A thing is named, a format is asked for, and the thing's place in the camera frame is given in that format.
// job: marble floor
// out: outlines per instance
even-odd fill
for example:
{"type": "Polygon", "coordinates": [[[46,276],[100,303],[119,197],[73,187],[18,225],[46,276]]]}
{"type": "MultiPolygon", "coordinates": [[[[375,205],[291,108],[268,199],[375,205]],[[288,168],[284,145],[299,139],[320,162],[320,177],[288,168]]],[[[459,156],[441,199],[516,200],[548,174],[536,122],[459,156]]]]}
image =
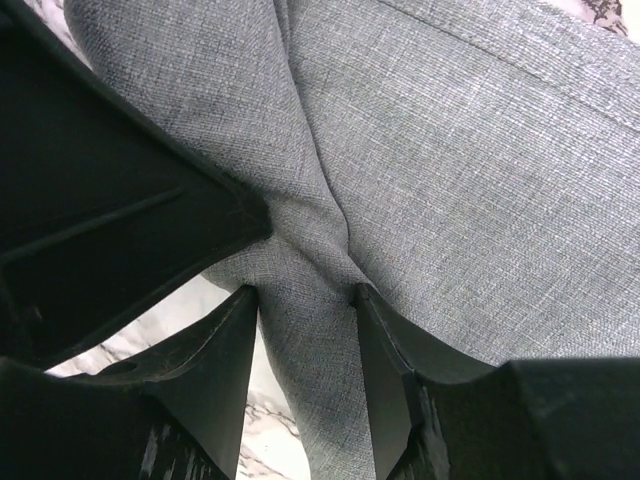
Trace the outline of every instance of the marble floor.
{"type": "MultiPolygon", "coordinates": [[[[67,31],[62,0],[26,0],[46,24],[81,56],[67,31]]],[[[589,5],[616,5],[618,0],[548,0],[590,23],[610,27],[615,19],[594,19],[589,5]]],[[[610,29],[640,41],[640,1],[623,0],[624,24],[610,29]]],[[[220,304],[228,293],[196,277],[102,345],[51,370],[67,376],[95,373],[187,327],[220,304]]],[[[309,479],[309,468],[298,431],[282,390],[269,366],[264,344],[256,339],[253,370],[245,410],[237,478],[309,479]]]]}

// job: white marble surface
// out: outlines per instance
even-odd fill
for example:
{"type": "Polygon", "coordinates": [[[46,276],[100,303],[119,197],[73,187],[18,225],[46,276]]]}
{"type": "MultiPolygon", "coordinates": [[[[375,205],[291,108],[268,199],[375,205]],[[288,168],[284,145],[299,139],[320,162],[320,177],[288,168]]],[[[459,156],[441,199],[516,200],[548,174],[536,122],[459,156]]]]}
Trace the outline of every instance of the white marble surface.
{"type": "MultiPolygon", "coordinates": [[[[67,31],[62,0],[26,1],[65,45],[81,57],[67,31]]],[[[585,8],[585,3],[615,0],[585,0],[585,3],[583,0],[548,1],[576,17],[594,23],[593,15],[585,8]]],[[[640,0],[622,1],[623,28],[626,28],[632,40],[638,41],[640,0]]],[[[197,277],[102,345],[59,365],[51,372],[62,376],[80,372],[96,373],[187,327],[227,296],[227,292],[197,277]]],[[[256,340],[237,478],[309,479],[309,468],[295,422],[273,376],[260,336],[256,340]]]]}

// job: gray fabric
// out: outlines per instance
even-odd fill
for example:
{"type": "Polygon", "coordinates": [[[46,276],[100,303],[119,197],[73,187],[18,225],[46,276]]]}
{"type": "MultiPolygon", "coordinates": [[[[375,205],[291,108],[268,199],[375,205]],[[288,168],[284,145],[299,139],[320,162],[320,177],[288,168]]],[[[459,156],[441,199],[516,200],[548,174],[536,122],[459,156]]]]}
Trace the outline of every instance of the gray fabric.
{"type": "Polygon", "coordinates": [[[483,360],[640,354],[640,53],[533,0],[67,0],[97,74],[258,188],[314,479],[374,478],[351,286],[483,360]]]}

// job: textured gray fabric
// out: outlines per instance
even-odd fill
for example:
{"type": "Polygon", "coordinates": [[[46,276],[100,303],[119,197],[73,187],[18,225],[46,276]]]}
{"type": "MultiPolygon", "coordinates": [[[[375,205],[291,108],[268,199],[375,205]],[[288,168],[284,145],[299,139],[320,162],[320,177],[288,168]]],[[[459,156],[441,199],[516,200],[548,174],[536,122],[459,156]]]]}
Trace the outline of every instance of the textured gray fabric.
{"type": "Polygon", "coordinates": [[[97,74],[258,188],[257,285],[314,479],[374,478],[348,306],[483,360],[640,354],[640,53],[533,0],[67,0],[97,74]]]}

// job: gray trousers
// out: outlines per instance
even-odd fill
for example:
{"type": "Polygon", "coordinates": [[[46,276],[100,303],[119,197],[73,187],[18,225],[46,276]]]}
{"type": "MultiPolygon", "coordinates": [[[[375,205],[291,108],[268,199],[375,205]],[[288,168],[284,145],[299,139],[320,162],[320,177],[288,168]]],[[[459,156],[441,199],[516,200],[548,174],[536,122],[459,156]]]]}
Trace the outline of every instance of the gray trousers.
{"type": "Polygon", "coordinates": [[[357,282],[494,364],[640,354],[629,41],[537,0],[65,8],[106,83],[269,202],[207,276],[258,287],[314,479],[374,478],[357,282]]]}

